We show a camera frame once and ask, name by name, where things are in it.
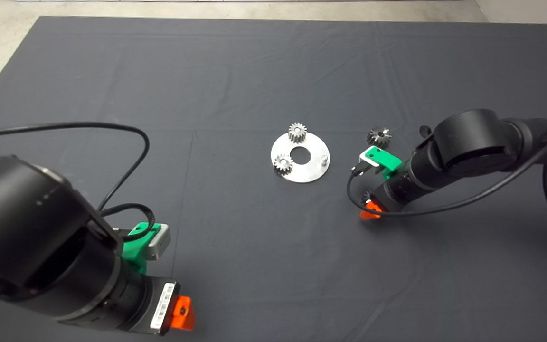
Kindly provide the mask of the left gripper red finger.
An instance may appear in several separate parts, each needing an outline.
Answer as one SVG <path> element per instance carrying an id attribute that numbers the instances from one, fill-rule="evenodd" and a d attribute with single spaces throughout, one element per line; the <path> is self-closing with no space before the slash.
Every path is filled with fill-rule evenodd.
<path id="1" fill-rule="evenodd" d="M 174 301 L 169 327 L 171 329 L 193 331 L 195 328 L 195 312 L 193 301 L 188 296 L 178 296 Z"/>

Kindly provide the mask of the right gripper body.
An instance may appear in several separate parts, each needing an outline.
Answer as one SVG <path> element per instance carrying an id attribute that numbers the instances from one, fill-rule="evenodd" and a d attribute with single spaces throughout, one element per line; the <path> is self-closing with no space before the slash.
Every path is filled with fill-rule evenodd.
<path id="1" fill-rule="evenodd" d="M 400 212 L 409 203 L 402 196 L 395 194 L 388 183 L 382 183 L 374 189 L 372 197 L 386 212 Z"/>

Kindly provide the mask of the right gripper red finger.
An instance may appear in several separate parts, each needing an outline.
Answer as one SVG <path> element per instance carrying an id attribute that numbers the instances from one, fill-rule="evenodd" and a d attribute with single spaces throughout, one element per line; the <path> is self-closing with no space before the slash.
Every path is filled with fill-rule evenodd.
<path id="1" fill-rule="evenodd" d="M 365 208 L 367 210 L 362 210 L 359 214 L 361 219 L 379 219 L 381 217 L 380 214 L 376 214 L 376 212 L 382 212 L 381 207 L 377 203 L 367 202 Z"/>

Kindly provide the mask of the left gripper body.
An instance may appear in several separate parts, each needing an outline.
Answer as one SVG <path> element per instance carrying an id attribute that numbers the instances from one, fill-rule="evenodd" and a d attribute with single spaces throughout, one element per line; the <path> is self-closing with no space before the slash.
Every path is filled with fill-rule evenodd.
<path id="1" fill-rule="evenodd" d="M 173 278 L 141 275 L 138 285 L 138 299 L 128 305 L 130 316 L 119 330 L 164 336 L 170 330 L 180 283 Z"/>

